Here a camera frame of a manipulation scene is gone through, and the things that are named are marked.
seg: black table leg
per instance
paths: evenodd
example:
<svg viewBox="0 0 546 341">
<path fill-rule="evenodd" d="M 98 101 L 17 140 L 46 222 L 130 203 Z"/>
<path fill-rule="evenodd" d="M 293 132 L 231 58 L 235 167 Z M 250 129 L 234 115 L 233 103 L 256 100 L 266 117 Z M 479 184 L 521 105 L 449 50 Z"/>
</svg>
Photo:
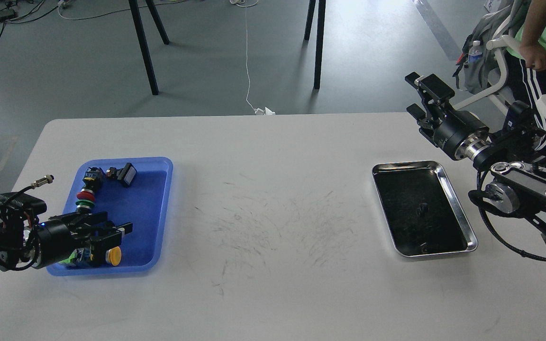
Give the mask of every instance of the black table leg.
<svg viewBox="0 0 546 341">
<path fill-rule="evenodd" d="M 309 0 L 309 11 L 307 13 L 307 25 L 305 26 L 305 40 L 309 40 L 310 27 L 313 25 L 313 14 L 315 13 L 316 0 Z"/>
<path fill-rule="evenodd" d="M 136 35 L 138 36 L 138 44 L 140 45 L 140 52 L 142 52 L 143 60 L 145 61 L 145 69 L 147 69 L 147 77 L 149 78 L 151 93 L 153 93 L 153 95 L 158 95 L 159 89 L 157 88 L 155 73 L 153 72 L 153 63 L 151 62 L 149 47 L 147 46 L 147 40 L 145 39 L 145 29 L 143 29 L 143 21 L 140 19 L 140 13 L 138 11 L 138 3 L 137 3 L 137 0 L 128 0 L 128 1 L 130 3 L 130 11 L 132 12 L 132 19 L 134 20 L 134 27 L 136 28 Z"/>
<path fill-rule="evenodd" d="M 323 52 L 323 22 L 326 18 L 326 0 L 319 0 L 317 11 L 317 45 L 315 51 L 315 82 L 314 89 L 319 89 L 321 80 L 321 53 Z"/>
<path fill-rule="evenodd" d="M 165 45 L 168 45 L 170 43 L 170 40 L 167 38 L 167 34 L 165 33 L 165 28 L 163 28 L 163 24 L 161 24 L 161 19 L 159 17 L 159 13 L 157 13 L 157 9 L 155 9 L 153 0 L 146 1 L 147 6 L 149 7 L 149 11 L 151 12 L 151 16 L 153 17 L 153 21 L 155 22 L 155 26 L 157 26 L 157 30 L 160 32 L 161 40 L 163 40 L 163 43 Z"/>
</svg>

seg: concrete floor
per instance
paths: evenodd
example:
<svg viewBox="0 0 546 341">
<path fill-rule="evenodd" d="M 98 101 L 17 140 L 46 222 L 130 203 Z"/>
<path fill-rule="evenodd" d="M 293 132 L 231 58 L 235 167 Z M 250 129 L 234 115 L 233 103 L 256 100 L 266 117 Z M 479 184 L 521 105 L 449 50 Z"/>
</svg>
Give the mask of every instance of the concrete floor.
<svg viewBox="0 0 546 341">
<path fill-rule="evenodd" d="M 48 0 L 37 15 L 55 6 Z M 249 9 L 228 0 L 158 6 L 171 45 L 161 43 L 143 9 L 158 96 L 150 93 L 129 11 L 84 21 L 54 11 L 7 25 L 0 40 L 0 192 L 11 190 L 52 119 L 252 115 L 245 102 L 246 15 L 249 100 L 285 115 L 404 112 L 419 99 L 404 76 L 436 73 L 453 84 L 448 46 L 462 47 L 486 13 L 483 1 L 330 0 L 321 89 L 314 91 L 316 29 L 303 41 L 307 7 L 307 0 L 260 0 Z M 30 8 L 19 1 L 20 13 Z M 75 0 L 63 13 L 80 18 L 124 8 L 125 1 Z M 445 40 L 439 32 L 448 33 Z M 458 91 L 453 102 L 467 96 Z M 502 122 L 487 100 L 467 109 L 493 128 Z M 132 131 L 127 137 L 132 143 Z"/>
</svg>

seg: blue tray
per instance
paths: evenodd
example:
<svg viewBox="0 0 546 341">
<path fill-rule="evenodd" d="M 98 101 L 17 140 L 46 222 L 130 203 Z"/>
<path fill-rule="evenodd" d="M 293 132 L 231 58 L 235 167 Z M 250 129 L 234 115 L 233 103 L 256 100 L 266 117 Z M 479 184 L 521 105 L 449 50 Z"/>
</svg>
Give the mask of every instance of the blue tray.
<svg viewBox="0 0 546 341">
<path fill-rule="evenodd" d="M 115 225 L 132 222 L 134 230 L 121 242 L 121 263 L 97 268 L 70 268 L 61 264 L 47 266 L 54 276 L 119 274 L 140 272 L 152 268 L 159 260 L 165 227 L 167 199 L 172 184 L 172 162 L 165 157 L 119 158 L 92 160 L 83 164 L 75 175 L 64 212 L 74 212 L 76 194 L 83 187 L 85 170 L 100 167 L 122 168 L 131 162 L 137 175 L 129 188 L 119 181 L 106 181 L 96 194 L 93 212 L 107 211 Z"/>
</svg>

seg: gray backpack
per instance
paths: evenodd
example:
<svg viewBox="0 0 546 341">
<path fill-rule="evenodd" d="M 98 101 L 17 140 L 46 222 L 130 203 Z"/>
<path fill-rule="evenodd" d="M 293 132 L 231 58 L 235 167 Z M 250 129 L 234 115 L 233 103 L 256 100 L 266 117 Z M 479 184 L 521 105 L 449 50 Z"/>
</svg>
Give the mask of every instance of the gray backpack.
<svg viewBox="0 0 546 341">
<path fill-rule="evenodd" d="M 498 11 L 484 15 L 477 23 L 472 34 L 464 42 L 461 58 L 456 61 L 458 68 L 452 76 L 456 79 L 457 89 L 460 88 L 459 73 L 461 70 L 464 70 L 464 86 L 470 93 L 475 94 L 488 87 L 488 74 L 492 69 L 498 67 L 498 63 L 494 60 L 494 53 L 483 48 L 482 57 L 468 63 L 469 49 L 475 40 L 481 41 L 482 46 L 485 47 L 486 42 L 500 37 L 500 35 L 515 36 L 524 24 L 530 1 L 502 0 Z"/>
</svg>

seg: black pants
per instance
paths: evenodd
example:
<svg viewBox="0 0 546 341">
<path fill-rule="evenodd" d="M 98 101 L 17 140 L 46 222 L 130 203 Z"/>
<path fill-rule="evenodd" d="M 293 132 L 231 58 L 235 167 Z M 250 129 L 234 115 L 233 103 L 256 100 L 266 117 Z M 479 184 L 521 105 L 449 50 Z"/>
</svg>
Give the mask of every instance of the black pants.
<svg viewBox="0 0 546 341">
<path fill-rule="evenodd" d="M 513 97 L 515 100 L 529 104 L 535 110 L 537 125 L 546 131 L 546 119 L 537 110 L 537 99 L 546 95 L 546 70 L 537 72 L 527 69 L 524 60 L 510 54 L 505 54 L 505 56 L 509 68 L 507 85 L 513 92 Z M 546 134 L 540 139 L 536 149 L 546 155 Z"/>
</svg>

